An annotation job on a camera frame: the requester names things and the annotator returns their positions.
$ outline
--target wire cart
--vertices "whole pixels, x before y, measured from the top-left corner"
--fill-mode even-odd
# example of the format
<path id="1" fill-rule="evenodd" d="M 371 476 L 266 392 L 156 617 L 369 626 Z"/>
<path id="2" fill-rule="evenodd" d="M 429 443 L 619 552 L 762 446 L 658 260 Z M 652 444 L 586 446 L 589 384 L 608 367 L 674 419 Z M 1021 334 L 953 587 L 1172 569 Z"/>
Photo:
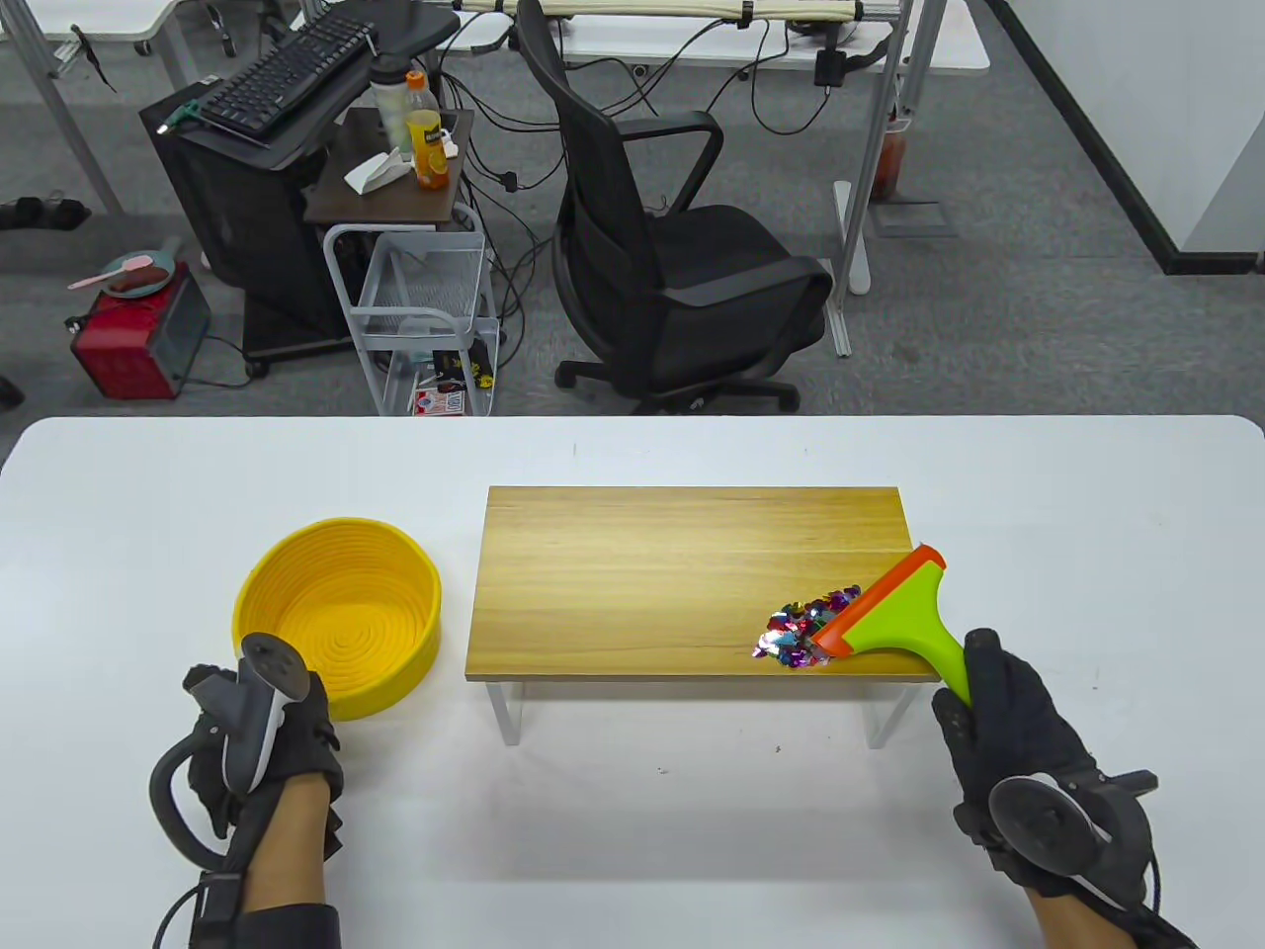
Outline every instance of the wire cart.
<path id="1" fill-rule="evenodd" d="M 487 239 L 473 211 L 457 205 L 454 213 L 471 220 L 474 233 L 409 224 L 340 224 L 325 234 L 325 263 L 378 415 L 411 414 L 419 363 L 436 350 L 460 354 L 466 414 L 492 414 L 495 387 L 479 387 L 471 362 L 476 339 L 487 349 L 487 371 L 495 373 L 500 358 L 501 321 Z M 334 243 L 344 234 L 376 237 L 355 302 L 334 253 Z M 372 356 L 383 352 L 391 353 L 385 382 Z"/>

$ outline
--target gloved hand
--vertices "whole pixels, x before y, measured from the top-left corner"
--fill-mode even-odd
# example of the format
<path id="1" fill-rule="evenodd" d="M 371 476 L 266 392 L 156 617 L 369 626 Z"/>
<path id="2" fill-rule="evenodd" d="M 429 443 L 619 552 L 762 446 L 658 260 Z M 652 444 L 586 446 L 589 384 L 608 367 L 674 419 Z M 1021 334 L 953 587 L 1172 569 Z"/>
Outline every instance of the gloved hand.
<path id="1" fill-rule="evenodd" d="M 272 745 L 268 767 L 256 792 L 269 785 L 283 783 L 299 774 L 321 773 L 329 782 L 330 801 L 336 801 L 343 793 L 343 768 L 334 753 L 339 749 L 338 736 L 329 717 L 329 697 L 325 685 L 315 672 L 311 674 L 311 687 L 302 702 L 286 706 L 286 717 Z M 201 682 L 207 676 L 223 676 L 230 681 L 237 673 L 216 666 L 195 666 L 185 677 L 185 688 Z M 211 828 L 221 840 L 228 836 L 230 826 L 239 822 L 243 801 L 230 793 L 224 785 L 224 739 L 223 728 L 206 712 L 202 712 L 196 730 L 205 734 L 207 741 L 188 762 L 188 786 L 206 807 L 211 817 Z M 338 830 L 340 821 L 330 811 L 330 834 Z"/>
<path id="2" fill-rule="evenodd" d="M 966 634 L 966 676 L 973 709 L 947 688 L 931 701 L 944 731 L 963 803 L 958 825 L 993 858 L 993 865 L 1016 883 L 1042 896 L 1064 896 L 1079 887 L 1006 848 L 988 810 L 988 795 L 1002 778 L 1037 772 L 1097 768 L 1080 736 L 1059 715 L 1041 677 L 1002 649 L 990 629 Z"/>

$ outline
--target confetti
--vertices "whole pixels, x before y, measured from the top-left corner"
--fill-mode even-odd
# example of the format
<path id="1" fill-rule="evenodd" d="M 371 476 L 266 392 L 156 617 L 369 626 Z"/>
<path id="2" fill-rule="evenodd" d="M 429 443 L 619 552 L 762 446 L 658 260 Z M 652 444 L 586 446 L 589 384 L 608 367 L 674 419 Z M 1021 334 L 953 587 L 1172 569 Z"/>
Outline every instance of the confetti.
<path id="1" fill-rule="evenodd" d="M 787 604 L 769 616 L 769 624 L 760 635 L 754 659 L 775 658 L 792 669 L 825 666 L 830 657 L 818 649 L 812 638 L 831 620 L 846 610 L 861 595 L 858 586 L 845 587 L 807 604 Z"/>

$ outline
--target wooden board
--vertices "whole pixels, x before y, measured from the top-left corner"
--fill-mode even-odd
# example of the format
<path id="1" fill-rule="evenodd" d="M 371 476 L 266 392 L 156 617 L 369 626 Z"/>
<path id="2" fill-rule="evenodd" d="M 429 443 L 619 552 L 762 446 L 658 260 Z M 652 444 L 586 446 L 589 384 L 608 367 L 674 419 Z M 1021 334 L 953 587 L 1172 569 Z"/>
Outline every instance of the wooden board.
<path id="1" fill-rule="evenodd" d="M 934 681 L 899 652 L 751 658 L 769 614 L 868 587 L 911 549 L 896 488 L 492 487 L 466 677 Z"/>

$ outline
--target keyboard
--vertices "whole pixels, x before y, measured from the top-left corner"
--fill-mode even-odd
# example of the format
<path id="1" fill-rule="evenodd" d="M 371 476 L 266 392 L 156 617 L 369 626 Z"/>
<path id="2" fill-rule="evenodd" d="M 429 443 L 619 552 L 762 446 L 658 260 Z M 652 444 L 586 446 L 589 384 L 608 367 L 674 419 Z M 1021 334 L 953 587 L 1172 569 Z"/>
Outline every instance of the keyboard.
<path id="1" fill-rule="evenodd" d="M 267 56 L 201 101 L 213 128 L 259 140 L 369 46 L 373 24 L 330 10 L 286 37 Z"/>

